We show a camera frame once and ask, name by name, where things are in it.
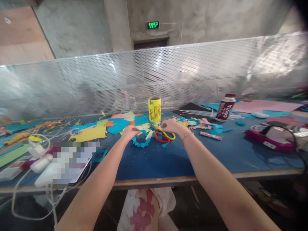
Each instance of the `charger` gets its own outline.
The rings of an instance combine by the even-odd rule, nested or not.
[[[33,143],[30,143],[30,144],[32,145],[32,147],[28,147],[27,150],[28,150],[28,152],[30,152],[30,154],[34,158],[39,159],[43,155],[45,155],[45,149],[43,148],[43,146],[41,146],[40,144],[39,145],[36,145],[36,144],[33,144]]]

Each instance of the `hand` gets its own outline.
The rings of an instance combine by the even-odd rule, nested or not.
[[[183,136],[191,132],[187,127],[181,125],[180,123],[174,120],[163,121],[161,128],[163,129],[164,132],[176,133],[179,136]]]
[[[139,134],[140,130],[132,125],[129,125],[125,128],[123,135],[121,137],[121,139],[124,139],[125,141],[130,141],[132,138],[135,137],[135,135]]]

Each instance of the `bracelet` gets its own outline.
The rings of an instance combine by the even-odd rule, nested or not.
[[[190,133],[185,134],[185,135],[181,138],[182,142],[183,142],[184,138],[187,137],[187,136],[190,135],[190,134],[193,134],[193,132],[190,132]]]

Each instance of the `blue tabletop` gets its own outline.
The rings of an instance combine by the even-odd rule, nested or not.
[[[166,114],[181,118],[181,116],[172,113],[171,110],[163,110],[162,120],[167,119]],[[307,118],[294,116],[303,122],[308,122]],[[99,116],[80,117],[81,122],[90,123],[98,120]],[[241,127],[235,123],[236,120],[228,120],[225,123],[217,122],[223,125],[224,129],[233,129],[232,131],[220,134],[222,141],[211,139],[199,135],[202,129],[192,130],[196,137],[208,148],[208,150],[231,172],[254,172],[280,169],[303,168],[301,159],[294,153],[280,153],[251,140],[245,139],[245,130],[252,125],[258,125],[265,122],[265,119],[245,118],[242,119],[246,126]],[[107,133],[107,137],[101,139],[100,143],[103,149],[111,149],[115,142],[121,137],[120,134],[113,135]],[[0,182],[0,187],[13,187],[23,174],[20,174],[14,180]],[[22,185],[34,185],[38,174],[30,172]],[[181,146],[179,136],[171,141],[165,148],[162,143],[152,138],[149,145],[145,148],[137,147],[130,141],[125,148],[116,180],[134,180],[147,178],[164,178],[177,176],[194,176],[194,171],[187,156],[184,147]]]

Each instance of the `bottle label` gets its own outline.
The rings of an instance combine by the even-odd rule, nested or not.
[[[228,119],[234,103],[235,102],[224,102],[224,101],[222,101],[219,105],[219,109],[218,109],[216,118],[222,119],[222,120]]]

